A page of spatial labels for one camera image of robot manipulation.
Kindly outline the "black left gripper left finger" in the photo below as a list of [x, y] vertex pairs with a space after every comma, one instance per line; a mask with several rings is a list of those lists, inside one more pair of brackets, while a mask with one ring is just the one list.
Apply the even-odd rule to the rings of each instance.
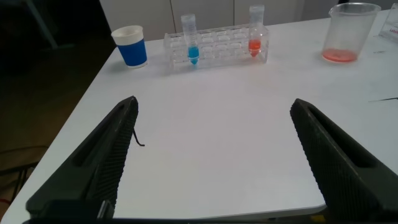
[[32, 218], [111, 218], [134, 126], [136, 97], [120, 101], [26, 203]]

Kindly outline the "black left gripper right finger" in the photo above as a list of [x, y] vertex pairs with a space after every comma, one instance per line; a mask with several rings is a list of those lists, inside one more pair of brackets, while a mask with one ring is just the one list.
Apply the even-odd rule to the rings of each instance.
[[290, 116], [318, 188], [338, 220], [397, 219], [397, 174], [311, 103]]

